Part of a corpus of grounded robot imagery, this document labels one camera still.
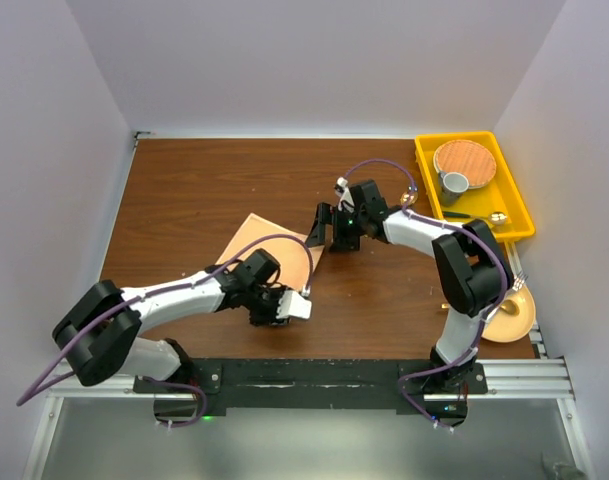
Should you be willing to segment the peach satin napkin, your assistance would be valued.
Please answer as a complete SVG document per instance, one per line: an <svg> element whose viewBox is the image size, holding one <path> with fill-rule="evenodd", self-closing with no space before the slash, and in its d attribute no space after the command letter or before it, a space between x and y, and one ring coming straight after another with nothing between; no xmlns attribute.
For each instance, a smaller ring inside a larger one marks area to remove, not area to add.
<svg viewBox="0 0 609 480"><path fill-rule="evenodd" d="M273 234L284 234L296 237L301 241L306 240L305 234L288 230L255 213L250 213L217 259L216 264L229 260L252 241ZM312 280L312 277L309 276L308 255L305 253L304 247L294 240L286 238L266 240L246 252L241 258L246 259L258 248L266 250L279 262L281 273L278 281L281 284L295 290L302 290L308 285L308 281Z"/></svg>

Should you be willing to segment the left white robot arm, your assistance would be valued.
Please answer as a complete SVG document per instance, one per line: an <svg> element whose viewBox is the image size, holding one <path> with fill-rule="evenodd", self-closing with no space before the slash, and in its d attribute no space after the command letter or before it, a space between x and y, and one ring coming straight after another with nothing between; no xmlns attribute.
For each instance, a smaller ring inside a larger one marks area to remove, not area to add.
<svg viewBox="0 0 609 480"><path fill-rule="evenodd" d="M142 333L187 316L239 307L248 310L255 326L306 317L310 307L297 291L271 283L279 270L279 262L258 249L245 260L212 265L174 282L119 289L101 281L57 324L52 337L84 386L126 374L180 392L197 382L192 360L177 341L149 341Z"/></svg>

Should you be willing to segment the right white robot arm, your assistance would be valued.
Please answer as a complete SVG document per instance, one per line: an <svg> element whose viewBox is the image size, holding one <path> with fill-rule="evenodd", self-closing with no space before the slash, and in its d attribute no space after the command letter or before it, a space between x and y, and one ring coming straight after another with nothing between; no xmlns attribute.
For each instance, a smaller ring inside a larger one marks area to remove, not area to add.
<svg viewBox="0 0 609 480"><path fill-rule="evenodd" d="M324 245L330 226L333 251L357 251L360 240L370 237L433 258L449 304L447 320L431 350L431 367L400 380L426 378L436 390L453 392L474 365L482 333L514 283L490 228L481 220L439 221L405 203L389 206L373 180L350 185L341 177L335 190L338 204L317 206L306 245Z"/></svg>

